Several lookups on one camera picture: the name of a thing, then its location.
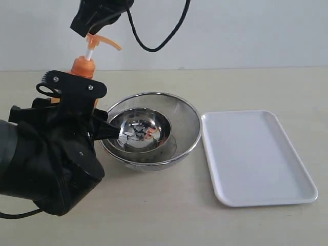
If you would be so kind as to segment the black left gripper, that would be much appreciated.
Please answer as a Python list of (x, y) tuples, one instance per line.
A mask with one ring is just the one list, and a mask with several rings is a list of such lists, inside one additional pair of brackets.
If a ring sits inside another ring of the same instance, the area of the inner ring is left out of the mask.
[(104, 177), (94, 143), (118, 139), (120, 134), (108, 123), (108, 112), (95, 108), (96, 100), (106, 95), (106, 86), (52, 70), (36, 89), (43, 98), (36, 98), (28, 109), (14, 106), (9, 113), (16, 145), (8, 159), (8, 174), (48, 178), (69, 172), (72, 177)]

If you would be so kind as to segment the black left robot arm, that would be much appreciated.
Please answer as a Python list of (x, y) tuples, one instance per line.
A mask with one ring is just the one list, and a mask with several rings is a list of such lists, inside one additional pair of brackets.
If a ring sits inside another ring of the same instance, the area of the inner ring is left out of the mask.
[(1, 194), (31, 200), (37, 209), (1, 213), (4, 219), (67, 214), (104, 178), (94, 143), (120, 133), (95, 107), (105, 84), (52, 70), (36, 90), (42, 97), (30, 108), (13, 106), (1, 121)]

